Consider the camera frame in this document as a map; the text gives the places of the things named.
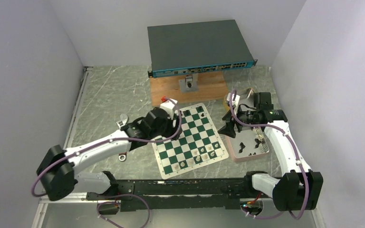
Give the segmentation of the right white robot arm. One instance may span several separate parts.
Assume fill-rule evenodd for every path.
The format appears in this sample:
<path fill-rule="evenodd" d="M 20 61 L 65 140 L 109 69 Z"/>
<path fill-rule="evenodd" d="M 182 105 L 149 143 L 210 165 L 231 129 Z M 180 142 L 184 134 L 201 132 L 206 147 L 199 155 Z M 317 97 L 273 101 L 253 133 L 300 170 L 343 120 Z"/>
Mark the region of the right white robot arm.
<path fill-rule="evenodd" d="M 312 171 L 292 139 L 288 119 L 281 109 L 275 109 L 269 92 L 253 95 L 253 107 L 242 109 L 240 96 L 232 90 L 227 96 L 228 112 L 219 134 L 235 138 L 243 127 L 261 129 L 269 139 L 280 164 L 282 175 L 274 178 L 263 171 L 249 171 L 244 177 L 243 192 L 248 197 L 264 193 L 273 200 L 275 208 L 302 215 L 314 210 L 321 193 L 323 177 Z"/>

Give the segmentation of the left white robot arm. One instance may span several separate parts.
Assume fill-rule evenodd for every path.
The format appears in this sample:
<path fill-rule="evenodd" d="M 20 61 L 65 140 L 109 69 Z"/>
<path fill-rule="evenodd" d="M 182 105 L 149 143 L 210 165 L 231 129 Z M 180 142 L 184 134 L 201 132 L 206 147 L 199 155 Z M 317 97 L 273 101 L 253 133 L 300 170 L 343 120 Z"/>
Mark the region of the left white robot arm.
<path fill-rule="evenodd" d="M 45 193 L 33 196 L 47 196 L 58 201 L 76 192 L 92 192 L 112 199 L 119 193 L 119 184 L 109 171 L 84 173 L 87 167 L 121 154 L 143 147 L 148 143 L 176 140 L 182 132 L 180 111 L 168 112 L 154 108 L 144 117 L 126 123 L 119 130 L 99 140 L 73 148 L 55 145 L 49 149 L 36 173 Z"/>

